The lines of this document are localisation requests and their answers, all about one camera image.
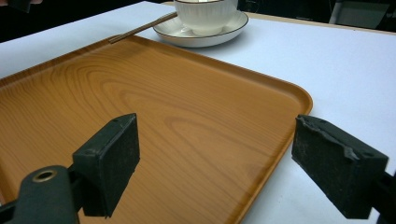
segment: white saucer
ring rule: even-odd
[[[179,17],[158,24],[153,29],[165,42],[181,47],[201,48],[221,44],[235,38],[241,34],[246,24],[248,24],[247,14],[237,11],[235,16],[217,35],[195,35],[191,29],[183,26]]]

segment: ceramic dishware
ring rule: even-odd
[[[216,35],[233,18],[238,0],[175,0],[183,25],[200,36]]]

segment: wood grain surface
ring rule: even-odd
[[[131,36],[0,80],[0,183],[18,197],[36,169],[111,119],[137,114],[141,162],[110,219],[81,223],[237,223],[312,108],[293,84]]]

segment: cup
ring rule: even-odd
[[[235,15],[238,0],[174,0],[177,16],[196,35],[216,35]]]

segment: table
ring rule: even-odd
[[[172,11],[171,6],[141,2],[1,43],[0,77]],[[394,174],[396,36],[258,17],[251,18],[244,32],[230,42],[189,50],[303,87],[314,100],[312,116],[328,120],[388,155],[387,172]],[[138,35],[161,41],[152,29]],[[369,220],[346,220],[291,159],[289,148],[244,223],[375,223],[377,216],[373,210]]]

